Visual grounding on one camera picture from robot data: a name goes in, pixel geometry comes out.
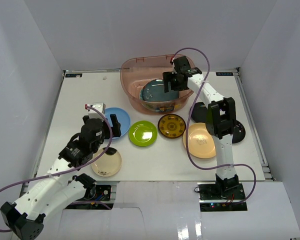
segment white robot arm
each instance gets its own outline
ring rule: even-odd
[[[204,75],[202,73],[197,73],[192,77],[188,78],[188,88],[194,93],[198,93],[204,80]],[[206,82],[199,94],[199,98],[204,102],[206,106],[209,104],[217,103],[224,100],[224,96],[217,92],[210,83]],[[220,139],[218,136],[212,135],[215,152],[216,152],[216,163],[217,165],[223,164],[234,164],[234,158],[232,153],[232,134],[223,135]],[[234,166],[224,166],[216,170],[217,176],[221,179],[231,179],[234,178],[236,173]]]
[[[198,94],[204,75],[197,67],[191,68],[186,56],[172,59],[173,69],[163,73],[164,91],[183,91],[191,89]],[[238,175],[233,166],[232,138],[236,125],[236,106],[232,97],[224,97],[209,83],[204,83],[199,98],[207,106],[206,128],[212,135],[218,166],[227,164],[216,170],[216,183],[220,192],[228,191],[239,185]]]
[[[103,103],[94,103],[91,107],[104,113]],[[120,137],[120,123],[115,114],[110,115],[112,133]],[[26,194],[13,203],[5,202],[1,214],[5,224],[21,239],[34,240],[54,214],[61,212],[78,199],[91,199],[96,193],[96,181],[85,173],[76,176],[76,168],[89,162],[105,138],[109,138],[110,129],[99,115],[88,112],[83,117],[84,125],[66,147],[59,153],[52,167],[47,171],[49,177],[39,180]]]

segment lime green plate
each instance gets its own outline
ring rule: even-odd
[[[156,126],[149,121],[137,121],[129,130],[131,142],[139,147],[147,147],[153,144],[157,136]]]

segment black bracket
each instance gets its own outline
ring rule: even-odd
[[[232,97],[213,101],[208,105],[206,113],[206,129],[209,134],[222,139],[223,136],[234,134],[236,125],[236,103]]]
[[[5,202],[1,208],[1,214],[4,223],[20,238],[21,240],[34,240],[44,229],[45,214],[40,214],[35,220],[27,219],[27,214],[20,214],[16,210],[16,204]]]

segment table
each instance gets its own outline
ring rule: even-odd
[[[257,151],[257,143],[249,125],[244,103],[240,96],[234,76],[217,76],[211,72],[209,83],[225,97],[233,97],[236,102],[237,119],[245,126],[245,139],[233,145],[234,163],[250,165],[258,181],[264,181],[265,176],[261,166],[261,156]],[[188,119],[194,94],[186,106],[176,114]],[[147,120],[157,125],[160,115],[145,115],[137,112],[129,103],[122,89],[119,72],[83,72],[82,77],[65,77],[57,100],[55,112],[43,150],[37,175],[41,176],[51,167],[59,152],[66,146],[69,139],[78,133],[83,125],[82,117],[87,114],[85,104],[104,102],[106,107],[125,109],[131,118],[131,124]],[[146,148],[133,145],[125,136],[113,141],[122,156],[121,170],[111,177],[96,175],[90,166],[83,168],[80,173],[86,173],[97,181],[215,181],[215,170],[202,171],[195,168],[188,159],[182,138],[167,139],[158,135],[156,142]],[[201,167],[216,165],[216,157],[208,160],[193,157]],[[252,181],[253,174],[246,167],[237,167],[240,181]]]

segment wire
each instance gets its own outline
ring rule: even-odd
[[[198,93],[196,94],[195,98],[194,98],[194,101],[192,103],[192,106],[191,106],[191,109],[190,109],[190,112],[189,112],[189,117],[188,117],[188,120],[186,122],[186,128],[185,128],[185,135],[188,136],[188,133],[189,133],[189,125],[190,125],[190,119],[191,119],[191,115],[192,115],[192,112],[194,110],[194,107],[195,107],[195,104],[199,98],[199,95],[200,95],[200,92],[202,90],[202,88],[204,87],[205,83],[206,83],[206,80],[207,80],[207,77],[210,73],[210,62],[209,62],[209,59],[208,57],[206,56],[206,54],[204,54],[204,52],[202,52],[201,50],[197,49],[197,48],[194,48],[194,47],[184,47],[184,48],[181,48],[180,50],[178,50],[174,55],[173,57],[171,58],[172,60],[175,58],[175,56],[183,51],[183,50],[194,50],[194,51],[197,51],[199,53],[201,53],[205,60],[206,60],[206,63],[208,65],[208,70],[206,72],[206,75],[204,76],[204,79],[203,79],[203,82],[198,90]],[[221,165],[217,165],[217,166],[213,166],[213,167],[200,167],[198,166],[194,161],[193,159],[191,158],[191,154],[190,154],[190,151],[189,151],[189,139],[188,137],[185,138],[185,149],[186,149],[186,154],[188,155],[189,157],[189,160],[190,162],[192,163],[192,165],[194,165],[196,168],[198,169],[201,169],[201,170],[214,170],[214,169],[218,169],[218,168],[223,168],[223,167],[231,167],[231,166],[234,166],[234,167],[246,167],[246,168],[249,168],[252,173],[253,173],[253,186],[252,186],[252,189],[251,189],[251,192],[248,194],[248,196],[246,196],[245,199],[239,201],[239,202],[236,202],[235,204],[241,204],[243,203],[244,201],[246,201],[248,198],[251,197],[252,193],[254,192],[255,188],[256,188],[256,184],[257,184],[257,176],[256,176],[256,173],[255,171],[253,170],[252,167],[250,167],[249,165],[247,164],[244,164],[244,163],[239,163],[239,164],[221,164]]]
[[[51,174],[52,177],[55,177],[55,176],[59,176],[59,175],[63,175],[63,174],[68,174],[68,173],[72,173],[74,171],[78,171],[92,163],[94,163],[95,161],[97,161],[110,147],[110,144],[112,142],[112,138],[113,138],[113,133],[112,133],[112,129],[111,129],[111,126],[108,122],[108,120],[106,119],[106,117],[101,113],[99,112],[97,109],[93,108],[93,107],[90,107],[90,106],[85,106],[86,109],[90,109],[92,111],[95,111],[98,115],[100,115],[102,117],[102,119],[104,120],[104,122],[106,123],[106,125],[108,126],[109,128],[109,131],[110,131],[110,138],[109,138],[109,142],[107,144],[107,146],[105,147],[105,149],[103,150],[103,152],[98,155],[96,158],[94,158],[92,161],[89,161],[87,162],[86,164],[84,165],[81,165],[79,167],[76,167],[76,168],[73,168],[73,169],[70,169],[70,170],[66,170],[66,171],[60,171],[60,172],[57,172],[57,173],[54,173],[54,174]],[[20,185],[20,184],[25,184],[25,183],[30,183],[30,182],[33,182],[33,181],[37,181],[37,180],[42,180],[42,179],[47,179],[49,178],[50,175],[44,175],[44,176],[38,176],[38,177],[34,177],[34,178],[29,178],[29,179],[26,179],[26,180],[22,180],[22,181],[18,181],[18,182],[15,182],[15,183],[12,183],[10,185],[7,185],[3,188],[0,189],[0,193],[3,192],[4,190],[6,189],[9,189],[9,188],[12,188],[14,186],[17,186],[17,185]],[[0,229],[0,233],[9,233],[11,232],[11,230],[7,229],[7,230],[3,230],[3,229]]]
[[[95,200],[96,201],[99,201],[101,198],[102,198],[102,196],[103,196],[104,194],[102,193],[100,196],[98,196]]]
[[[101,204],[105,206],[107,209],[111,210],[111,207],[109,207],[107,204],[105,204],[102,201],[75,201],[71,203],[70,205],[77,205],[77,204]]]
[[[231,201],[227,204],[228,206],[230,205],[230,204],[232,204],[233,202],[234,202],[234,199],[235,199],[235,195],[234,194],[232,194],[232,198],[231,198]]]

